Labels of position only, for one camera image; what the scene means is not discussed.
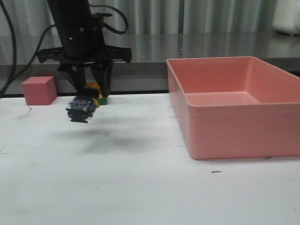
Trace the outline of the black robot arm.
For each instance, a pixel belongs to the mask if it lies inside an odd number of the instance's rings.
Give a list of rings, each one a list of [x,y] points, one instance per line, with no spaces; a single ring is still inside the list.
[[[39,51],[39,62],[58,61],[58,70],[65,73],[65,78],[78,94],[85,91],[85,68],[90,68],[100,86],[101,95],[108,97],[111,93],[113,62],[120,60],[129,63],[132,51],[130,48],[106,45],[102,29],[124,34],[128,29],[127,18],[121,11],[111,7],[125,24],[124,30],[117,30],[104,22],[104,18],[110,17],[110,14],[92,14],[92,5],[87,0],[49,0],[47,3],[62,46]]]

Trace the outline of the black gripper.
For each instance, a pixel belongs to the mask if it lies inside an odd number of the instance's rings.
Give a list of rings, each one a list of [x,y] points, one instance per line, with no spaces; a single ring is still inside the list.
[[[125,24],[122,31],[104,21],[104,18],[112,16],[110,13],[52,13],[61,47],[38,51],[38,61],[58,61],[63,68],[66,67],[66,79],[77,94],[85,91],[84,67],[90,66],[91,73],[100,86],[101,95],[107,98],[111,93],[113,61],[130,63],[132,60],[130,48],[105,43],[103,28],[115,34],[124,34],[127,31],[128,21],[124,14],[119,15]]]

